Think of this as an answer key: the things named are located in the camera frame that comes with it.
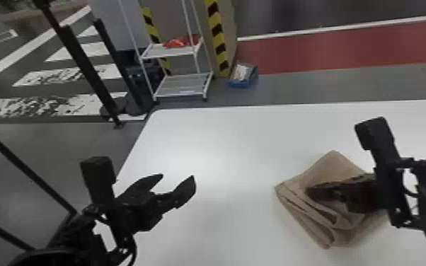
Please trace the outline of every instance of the red floor mat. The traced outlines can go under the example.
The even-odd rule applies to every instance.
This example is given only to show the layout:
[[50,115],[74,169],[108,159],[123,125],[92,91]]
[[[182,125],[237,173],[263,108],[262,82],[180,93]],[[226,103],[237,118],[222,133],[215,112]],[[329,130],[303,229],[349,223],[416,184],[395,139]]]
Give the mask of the red floor mat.
[[238,42],[261,74],[426,63],[426,22]]

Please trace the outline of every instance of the folded towel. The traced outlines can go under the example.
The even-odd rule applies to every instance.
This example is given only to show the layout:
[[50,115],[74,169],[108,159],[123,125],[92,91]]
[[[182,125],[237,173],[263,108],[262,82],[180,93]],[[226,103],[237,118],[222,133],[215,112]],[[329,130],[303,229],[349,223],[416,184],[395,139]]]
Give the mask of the folded towel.
[[325,182],[344,181],[365,173],[342,154],[331,151],[300,175],[276,186],[280,202],[322,248],[349,245],[367,229],[386,220],[384,211],[356,214],[339,201],[316,202],[306,188]]

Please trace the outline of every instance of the hazard stripe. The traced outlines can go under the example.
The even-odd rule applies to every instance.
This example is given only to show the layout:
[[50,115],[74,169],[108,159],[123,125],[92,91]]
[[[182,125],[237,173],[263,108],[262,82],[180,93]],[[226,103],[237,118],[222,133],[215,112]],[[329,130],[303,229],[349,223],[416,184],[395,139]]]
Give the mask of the hazard stripe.
[[[157,28],[154,25],[154,19],[152,18],[152,11],[148,7],[144,7],[142,9],[142,14],[144,15],[145,27],[147,28],[147,32],[150,35],[150,39],[153,43],[161,43],[160,35]],[[170,62],[166,58],[160,58],[159,64],[165,71],[165,73],[171,76],[172,72],[170,71]]]
[[223,25],[217,0],[205,0],[208,12],[208,24],[213,36],[213,46],[216,55],[219,76],[229,75],[228,54],[226,53],[226,38],[224,37]]

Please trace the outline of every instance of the shelf rack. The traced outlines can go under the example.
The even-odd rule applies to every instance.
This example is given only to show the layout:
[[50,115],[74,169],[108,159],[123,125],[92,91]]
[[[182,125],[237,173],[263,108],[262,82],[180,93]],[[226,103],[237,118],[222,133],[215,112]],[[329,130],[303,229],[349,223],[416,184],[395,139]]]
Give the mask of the shelf rack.
[[[182,4],[183,15],[184,15],[186,26],[187,26],[188,38],[190,39],[190,43],[193,44],[194,42],[193,42],[193,36],[192,36],[192,29],[190,27],[190,19],[188,17],[187,5],[185,3],[185,0],[178,0],[178,1],[180,1]],[[195,0],[190,0],[190,5],[192,6],[193,16],[195,17],[195,22],[200,34],[198,43],[196,45],[188,45],[184,47],[167,48],[167,47],[164,47],[163,44],[161,43],[156,44],[156,43],[153,43],[151,40],[149,40],[149,45],[147,46],[147,48],[144,50],[142,54],[139,53],[137,42],[135,40],[132,29],[128,23],[128,17],[122,6],[121,0],[117,0],[117,2],[120,6],[120,10],[122,11],[122,16],[124,17],[124,21],[127,24],[129,35],[130,35],[132,44],[134,45],[136,55],[138,58],[140,58],[139,62],[142,67],[142,71],[144,73],[147,86],[149,87],[149,90],[152,94],[152,98],[154,99],[154,101],[158,102],[158,98],[162,98],[162,97],[196,96],[196,95],[201,95],[203,101],[206,101],[208,88],[213,79],[214,74],[212,71],[212,63],[210,62],[209,53],[206,47],[205,47],[205,54],[207,55],[209,71],[202,73],[200,71],[200,65],[198,64],[198,52],[200,51],[200,48],[204,45],[205,39],[203,38],[203,32],[200,25],[200,20],[198,18],[197,9],[195,6]],[[163,72],[165,76],[163,80],[161,81],[161,83],[159,84],[159,87],[156,89],[154,93],[151,82],[149,80],[149,76],[147,75],[147,72],[144,66],[144,60],[167,58],[167,57],[181,57],[181,56],[193,56],[197,73],[169,76],[165,73],[165,70],[164,70]]]

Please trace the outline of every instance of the crosswalk stripe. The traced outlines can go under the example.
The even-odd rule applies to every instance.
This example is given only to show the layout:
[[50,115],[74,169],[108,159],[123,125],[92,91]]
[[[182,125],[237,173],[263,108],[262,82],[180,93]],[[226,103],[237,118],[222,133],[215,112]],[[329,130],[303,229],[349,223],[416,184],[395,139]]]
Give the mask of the crosswalk stripe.
[[78,38],[94,36],[97,34],[98,34],[98,31],[96,30],[96,28],[94,28],[94,26],[90,26],[89,28],[85,29],[81,34],[79,34]]
[[[99,64],[94,69],[101,79],[120,79],[121,75],[115,64]],[[67,69],[50,69],[28,72],[23,78],[15,82],[13,87],[47,85],[54,83],[68,83],[83,79],[84,76],[78,67]]]
[[[71,25],[77,22],[79,19],[83,18],[86,14],[91,12],[91,8],[89,6],[85,6],[72,16],[63,20],[60,24],[62,25]],[[0,73],[18,62],[20,59],[24,58],[27,54],[30,54],[41,45],[45,44],[48,40],[51,40],[56,35],[53,29],[49,29],[45,31],[43,34],[37,36],[35,39],[30,42],[25,43],[22,47],[18,48],[11,54],[4,57],[0,60]]]
[[[104,45],[104,42],[83,43],[81,44],[81,48],[83,48],[84,52],[86,53],[88,57],[99,57],[99,56],[109,54],[108,48]],[[69,54],[68,50],[65,47],[63,47],[57,50],[45,61],[53,62],[53,61],[62,61],[62,60],[68,60],[68,59],[72,59],[72,57]]]
[[[124,97],[125,92],[111,93],[113,98]],[[0,118],[17,117],[76,117],[99,116],[102,106],[98,96],[78,94],[69,97],[60,96],[31,96],[0,98]],[[123,121],[144,120],[146,115],[132,117],[120,115]]]

